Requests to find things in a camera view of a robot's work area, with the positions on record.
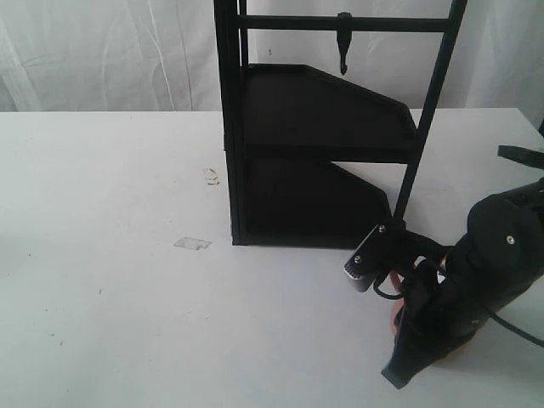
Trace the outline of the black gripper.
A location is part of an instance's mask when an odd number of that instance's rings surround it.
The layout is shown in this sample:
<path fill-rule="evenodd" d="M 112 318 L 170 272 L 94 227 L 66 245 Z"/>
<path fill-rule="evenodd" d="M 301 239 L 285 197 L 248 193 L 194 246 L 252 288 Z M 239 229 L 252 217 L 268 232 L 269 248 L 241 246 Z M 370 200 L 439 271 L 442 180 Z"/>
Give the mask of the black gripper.
<path fill-rule="evenodd" d="M 418 243 L 411 255 L 404 304 L 389 362 L 382 369 L 396 389 L 472 340 L 496 311 L 502 263 L 472 241 L 453 247 Z"/>

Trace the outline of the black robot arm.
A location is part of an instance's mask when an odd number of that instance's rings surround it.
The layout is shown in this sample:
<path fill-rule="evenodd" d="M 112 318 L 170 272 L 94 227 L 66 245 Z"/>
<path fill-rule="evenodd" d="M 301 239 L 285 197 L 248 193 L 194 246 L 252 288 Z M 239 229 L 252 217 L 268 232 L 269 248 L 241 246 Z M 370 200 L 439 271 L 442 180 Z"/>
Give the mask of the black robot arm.
<path fill-rule="evenodd" d="M 490 195 L 467 215 L 454 246 L 407 236 L 412 258 L 394 269 L 400 306 L 382 375 L 401 389 L 467 344 L 488 320 L 542 346 L 498 313 L 543 276 L 543 183 Z"/>

